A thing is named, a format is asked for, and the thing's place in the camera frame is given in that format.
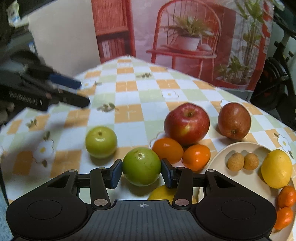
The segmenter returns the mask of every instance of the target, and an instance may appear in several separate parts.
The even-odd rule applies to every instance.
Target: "plate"
[[[234,172],[229,170],[226,164],[227,164],[228,158],[235,152],[240,152],[243,156],[245,156],[247,153],[253,152],[259,158],[259,166],[253,171],[248,171],[244,168],[239,172]],[[237,183],[245,186],[246,188],[252,190],[258,195],[269,200],[275,206],[276,198],[280,192],[280,189],[274,189],[269,187],[263,181],[261,176],[261,164],[269,152],[270,152],[269,149],[256,143],[237,142],[222,149],[211,160],[211,162],[207,166],[207,169],[214,169],[222,173],[223,175],[231,178]],[[292,180],[290,180],[289,185],[294,186],[294,184],[292,183]],[[203,198],[204,198],[203,189],[200,188],[197,202],[200,202]],[[295,205],[292,207],[292,210],[295,213]],[[289,226],[287,226],[286,228],[280,231],[273,230],[269,238],[272,241],[284,241],[284,240],[294,241],[293,235],[292,235],[292,228],[293,228],[294,221],[295,220],[293,220]]]

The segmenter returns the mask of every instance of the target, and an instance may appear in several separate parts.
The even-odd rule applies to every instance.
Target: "checkered tablecloth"
[[[212,157],[234,142],[217,132],[221,106],[240,102],[252,116],[251,130],[244,140],[270,150],[286,151],[296,167],[294,131],[250,103],[206,82],[128,56],[99,65],[78,75],[77,79],[82,82],[79,93],[90,98],[89,108],[59,104],[46,113],[25,109],[1,130],[0,151],[4,153],[1,168],[10,201],[69,169],[89,173],[100,166],[110,167],[114,160],[123,159],[134,147],[148,147],[151,140],[163,132],[163,122],[169,111],[184,102],[195,103],[208,113],[211,126],[201,143],[210,148]],[[109,112],[99,109],[108,103],[113,103],[116,109]],[[112,158],[91,159],[86,151],[85,135],[98,125],[113,129],[117,135],[118,149]],[[50,136],[44,140],[48,131]],[[146,200],[149,193],[162,184],[160,178],[149,187],[138,188],[122,177],[118,187],[108,193],[111,202],[115,199]],[[89,190],[82,188],[81,198],[89,202]]]

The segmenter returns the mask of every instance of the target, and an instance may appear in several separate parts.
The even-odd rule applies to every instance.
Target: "chair seat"
[[[154,53],[154,54],[161,54],[161,55],[167,55],[172,57],[182,57],[182,58],[191,58],[191,59],[213,59],[217,57],[216,54],[203,55],[204,52],[205,51],[200,51],[200,55],[184,54],[184,53],[172,52],[170,49],[166,49],[166,48],[149,49],[146,51],[146,53]]]

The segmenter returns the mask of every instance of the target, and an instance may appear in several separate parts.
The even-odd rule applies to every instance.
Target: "beige panel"
[[[100,63],[91,0],[57,0],[29,15],[38,54],[74,76]]]

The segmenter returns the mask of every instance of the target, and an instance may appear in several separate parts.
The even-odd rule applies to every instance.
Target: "white flower pot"
[[[179,49],[195,51],[200,42],[200,38],[192,38],[192,37],[177,37],[177,44]]]

